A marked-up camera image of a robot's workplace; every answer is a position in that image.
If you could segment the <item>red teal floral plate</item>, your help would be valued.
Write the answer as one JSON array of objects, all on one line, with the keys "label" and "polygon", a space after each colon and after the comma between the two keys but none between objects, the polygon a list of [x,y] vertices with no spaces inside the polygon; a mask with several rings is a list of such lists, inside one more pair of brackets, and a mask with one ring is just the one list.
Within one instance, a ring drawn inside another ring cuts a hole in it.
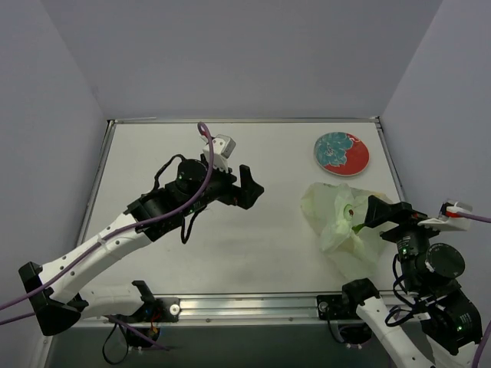
[{"label": "red teal floral plate", "polygon": [[337,176],[356,176],[370,162],[370,152],[364,142],[345,132],[326,133],[317,138],[313,154],[321,168]]}]

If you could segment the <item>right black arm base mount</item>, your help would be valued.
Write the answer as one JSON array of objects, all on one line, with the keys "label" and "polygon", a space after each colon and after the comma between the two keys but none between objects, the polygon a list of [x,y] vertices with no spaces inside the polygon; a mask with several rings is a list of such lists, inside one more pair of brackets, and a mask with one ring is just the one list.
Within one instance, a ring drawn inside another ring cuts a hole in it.
[{"label": "right black arm base mount", "polygon": [[318,318],[324,321],[361,320],[356,310],[366,298],[346,294],[321,294],[316,297]]}]

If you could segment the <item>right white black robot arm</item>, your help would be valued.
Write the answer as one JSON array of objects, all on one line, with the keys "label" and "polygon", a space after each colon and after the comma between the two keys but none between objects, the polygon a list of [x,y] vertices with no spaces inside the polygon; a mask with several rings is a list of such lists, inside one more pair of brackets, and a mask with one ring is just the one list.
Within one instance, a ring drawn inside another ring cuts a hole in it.
[{"label": "right white black robot arm", "polygon": [[367,200],[363,226],[394,227],[380,237],[397,246],[393,293],[402,303],[387,308],[367,278],[342,287],[346,307],[368,326],[398,367],[477,367],[490,337],[475,304],[458,277],[466,264],[446,243],[430,243],[441,232],[466,231],[471,221],[488,223],[471,205],[448,200],[431,218],[407,202],[390,204],[375,195]]}]

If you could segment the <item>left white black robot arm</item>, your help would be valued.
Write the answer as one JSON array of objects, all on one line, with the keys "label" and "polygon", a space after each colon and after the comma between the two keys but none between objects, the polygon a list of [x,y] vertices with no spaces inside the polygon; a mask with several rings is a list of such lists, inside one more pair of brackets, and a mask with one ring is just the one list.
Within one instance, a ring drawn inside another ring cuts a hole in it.
[{"label": "left white black robot arm", "polygon": [[144,281],[112,287],[91,284],[99,274],[129,254],[180,229],[186,242],[196,217],[207,205],[250,209],[264,189],[250,168],[212,169],[205,158],[182,158],[175,180],[158,182],[93,238],[43,265],[28,262],[18,273],[28,293],[38,325],[45,336],[68,330],[79,320],[118,316],[125,322],[147,322],[164,309]]}]

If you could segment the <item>light green plastic bag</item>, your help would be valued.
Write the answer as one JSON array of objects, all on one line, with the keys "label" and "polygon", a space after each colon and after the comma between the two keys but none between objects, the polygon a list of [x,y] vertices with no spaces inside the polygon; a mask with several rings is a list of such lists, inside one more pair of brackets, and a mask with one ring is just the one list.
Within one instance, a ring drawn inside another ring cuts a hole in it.
[{"label": "light green plastic bag", "polygon": [[392,203],[383,193],[322,182],[311,184],[300,200],[302,214],[317,236],[320,251],[348,281],[376,274],[388,245],[380,233],[395,226],[392,222],[375,228],[364,225],[369,196]]}]

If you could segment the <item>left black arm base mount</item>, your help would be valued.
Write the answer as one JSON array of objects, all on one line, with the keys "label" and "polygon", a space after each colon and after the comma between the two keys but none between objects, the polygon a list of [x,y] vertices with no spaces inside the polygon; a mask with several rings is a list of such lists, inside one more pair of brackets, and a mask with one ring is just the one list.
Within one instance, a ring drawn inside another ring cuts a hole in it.
[{"label": "left black arm base mount", "polygon": [[144,281],[133,281],[142,304],[130,316],[133,322],[176,323],[180,314],[180,299],[156,297]]}]

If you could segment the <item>aluminium front rail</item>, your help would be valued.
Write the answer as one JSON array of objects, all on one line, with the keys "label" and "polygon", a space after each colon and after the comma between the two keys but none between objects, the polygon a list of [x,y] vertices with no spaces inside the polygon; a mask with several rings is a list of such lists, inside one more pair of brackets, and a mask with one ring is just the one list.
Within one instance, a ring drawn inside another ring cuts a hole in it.
[{"label": "aluminium front rail", "polygon": [[284,321],[310,323],[318,318],[315,293],[290,294],[155,294],[156,297],[180,299],[179,320],[176,323],[133,322],[130,316],[142,304],[140,293],[132,288],[111,290],[89,288],[78,292],[66,302],[46,297],[35,307],[35,316],[47,336],[59,334],[75,324],[115,317],[135,327],[165,324],[205,324],[209,322],[273,324]]}]

